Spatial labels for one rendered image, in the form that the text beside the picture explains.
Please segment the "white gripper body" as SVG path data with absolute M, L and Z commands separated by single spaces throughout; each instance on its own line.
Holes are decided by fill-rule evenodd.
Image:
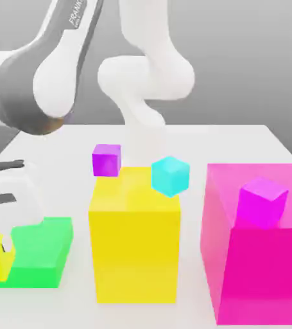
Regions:
M 39 223 L 44 216 L 35 173 L 28 167 L 0 171 L 0 232 Z

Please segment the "small purple cube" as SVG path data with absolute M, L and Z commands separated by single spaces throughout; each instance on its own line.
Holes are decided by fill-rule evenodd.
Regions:
M 117 177 L 121 169 L 121 145 L 97 144 L 92 152 L 92 169 L 96 177 Z

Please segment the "small cyan cube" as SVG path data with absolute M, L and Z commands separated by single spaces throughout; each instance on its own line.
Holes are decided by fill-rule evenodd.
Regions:
M 167 156 L 151 164 L 151 187 L 167 197 L 189 188 L 190 164 Z

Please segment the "small magenta cube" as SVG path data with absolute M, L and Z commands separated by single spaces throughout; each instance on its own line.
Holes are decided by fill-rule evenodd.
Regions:
M 239 191 L 236 227 L 266 229 L 277 225 L 288 198 L 289 189 L 265 177 L 256 177 Z

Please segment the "large green box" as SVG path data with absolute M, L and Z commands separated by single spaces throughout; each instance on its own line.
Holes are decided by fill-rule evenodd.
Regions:
M 2 289 L 57 288 L 73 241 L 70 217 L 46 217 L 12 229 L 15 260 Z

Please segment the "large yellow box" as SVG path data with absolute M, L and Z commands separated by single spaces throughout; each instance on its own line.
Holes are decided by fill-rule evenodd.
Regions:
M 97 302 L 175 303 L 180 223 L 180 199 L 151 187 L 150 168 L 98 177 L 89 206 Z

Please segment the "large pink box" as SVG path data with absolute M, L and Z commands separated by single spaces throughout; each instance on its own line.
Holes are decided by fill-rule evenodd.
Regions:
M 289 189 L 284 213 L 274 227 L 236 227 L 256 177 Z M 200 251 L 217 324 L 292 325 L 292 164 L 209 164 Z

